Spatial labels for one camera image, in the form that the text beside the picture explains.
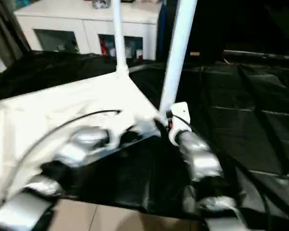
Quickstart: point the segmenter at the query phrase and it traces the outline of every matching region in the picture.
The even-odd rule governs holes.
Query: white pole
[[[197,0],[180,0],[172,33],[170,56],[159,111],[165,114],[175,102]]]
[[[128,67],[126,65],[125,45],[124,45],[124,37],[122,33],[121,0],[112,0],[112,8],[114,12],[117,71],[119,73],[121,73],[122,71],[127,72]]]

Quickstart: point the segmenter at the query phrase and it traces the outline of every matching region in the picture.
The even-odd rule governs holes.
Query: cabinet door
[[[90,51],[96,54],[104,53],[112,55],[114,43],[114,24],[109,21],[84,20]],[[140,23],[123,23],[123,36],[125,38],[126,54],[142,50],[143,58],[155,60],[157,45],[157,25]]]
[[[90,52],[80,19],[17,16],[17,20],[33,50]]]

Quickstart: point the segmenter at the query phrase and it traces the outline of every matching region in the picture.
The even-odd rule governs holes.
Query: black fabric
[[[0,75],[0,99],[110,73],[115,67],[110,58],[91,54],[27,56]],[[156,107],[164,75],[165,64],[130,64],[131,79]],[[289,71],[186,65],[176,101],[188,103],[191,124],[217,147],[218,154],[226,153],[249,169],[269,199],[276,227],[285,225],[280,219],[289,218],[285,215],[289,211]],[[167,137],[137,143],[90,168],[92,174],[82,184],[79,200],[198,218],[182,209],[188,173]],[[243,214],[251,227],[264,229],[267,218],[259,192],[246,173],[238,170],[237,174]]]

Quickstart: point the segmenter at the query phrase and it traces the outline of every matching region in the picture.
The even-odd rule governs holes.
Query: white cabinet
[[[126,47],[154,60],[161,3],[122,3],[121,8]],[[91,1],[40,0],[14,14],[33,50],[105,54],[104,40],[114,44],[109,41],[114,41],[111,7],[97,10]]]

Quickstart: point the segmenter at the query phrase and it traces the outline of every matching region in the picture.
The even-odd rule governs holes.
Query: glass cabinet door
[[[116,45],[114,35],[99,34],[99,45],[101,47],[101,54],[116,56]],[[125,56],[133,60],[143,59],[143,38],[124,36]]]
[[[79,53],[73,31],[34,29],[43,51]]]

